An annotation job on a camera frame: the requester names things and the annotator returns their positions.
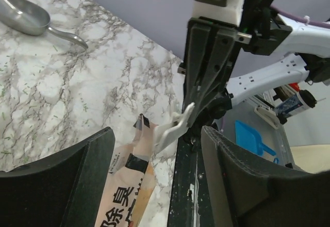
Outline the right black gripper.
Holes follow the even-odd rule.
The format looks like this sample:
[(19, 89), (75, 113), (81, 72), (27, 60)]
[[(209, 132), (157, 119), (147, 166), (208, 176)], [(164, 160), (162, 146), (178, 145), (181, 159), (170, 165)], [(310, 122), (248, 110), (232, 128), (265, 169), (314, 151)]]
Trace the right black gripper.
[[(271, 6), (274, 0), (245, 0), (239, 30), (252, 36), (243, 50), (254, 55), (271, 55), (291, 34)], [(193, 102), (194, 110), (189, 118), (192, 126), (207, 104), (208, 96), (221, 80), (217, 80), (233, 49), (237, 30), (215, 27), (213, 22), (191, 18), (187, 24), (187, 37), (182, 68), (185, 69), (184, 105)]]

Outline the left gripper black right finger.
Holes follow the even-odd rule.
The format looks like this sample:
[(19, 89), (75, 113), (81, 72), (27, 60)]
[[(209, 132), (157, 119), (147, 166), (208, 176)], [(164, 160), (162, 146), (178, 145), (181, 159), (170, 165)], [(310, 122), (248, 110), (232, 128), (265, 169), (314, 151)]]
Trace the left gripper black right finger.
[(329, 226), (329, 172), (277, 165), (210, 126), (201, 147), (215, 226)]

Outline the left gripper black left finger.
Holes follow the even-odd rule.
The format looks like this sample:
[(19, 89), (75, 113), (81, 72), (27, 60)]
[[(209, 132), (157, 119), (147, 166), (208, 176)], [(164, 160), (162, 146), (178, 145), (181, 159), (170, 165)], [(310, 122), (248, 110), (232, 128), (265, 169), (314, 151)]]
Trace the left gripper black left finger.
[(110, 127), (1, 171), (1, 226), (94, 226), (115, 143)]

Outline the beige cat litter bag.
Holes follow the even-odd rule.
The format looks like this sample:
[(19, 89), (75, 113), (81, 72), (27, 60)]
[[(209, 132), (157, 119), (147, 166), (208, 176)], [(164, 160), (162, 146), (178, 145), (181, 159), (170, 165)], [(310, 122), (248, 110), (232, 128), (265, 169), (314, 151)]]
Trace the beige cat litter bag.
[(151, 164), (156, 125), (140, 114), (131, 143), (115, 149), (95, 226), (138, 226), (156, 186)]

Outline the white bag sealing clip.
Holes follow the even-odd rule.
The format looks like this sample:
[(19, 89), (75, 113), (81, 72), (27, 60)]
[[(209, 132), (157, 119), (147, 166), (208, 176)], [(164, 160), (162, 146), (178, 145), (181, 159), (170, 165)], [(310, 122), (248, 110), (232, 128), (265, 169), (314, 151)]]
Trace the white bag sealing clip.
[(153, 151), (158, 154), (176, 139), (185, 134), (188, 130), (188, 120), (194, 110), (195, 104), (190, 103), (183, 113), (177, 111), (177, 105), (171, 104), (169, 107), (169, 118), (167, 122), (158, 125), (154, 129)]

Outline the clear plastic litter scoop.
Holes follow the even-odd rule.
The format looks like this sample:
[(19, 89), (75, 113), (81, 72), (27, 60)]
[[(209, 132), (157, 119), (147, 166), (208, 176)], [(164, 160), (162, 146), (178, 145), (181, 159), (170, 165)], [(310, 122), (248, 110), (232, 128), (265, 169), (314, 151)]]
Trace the clear plastic litter scoop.
[(78, 35), (52, 28), (50, 14), (28, 0), (1, 0), (1, 22), (26, 35), (41, 36), (48, 31), (58, 38), (88, 48)]

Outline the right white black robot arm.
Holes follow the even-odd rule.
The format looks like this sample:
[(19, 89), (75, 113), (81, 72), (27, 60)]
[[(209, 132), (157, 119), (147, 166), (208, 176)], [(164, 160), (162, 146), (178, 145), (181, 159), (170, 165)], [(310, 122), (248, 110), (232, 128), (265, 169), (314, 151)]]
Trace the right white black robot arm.
[[(217, 119), (221, 112), (269, 89), (329, 79), (329, 24), (282, 12), (273, 1), (194, 0), (180, 65), (185, 75), (185, 127)], [(240, 51), (285, 56), (233, 78)]]

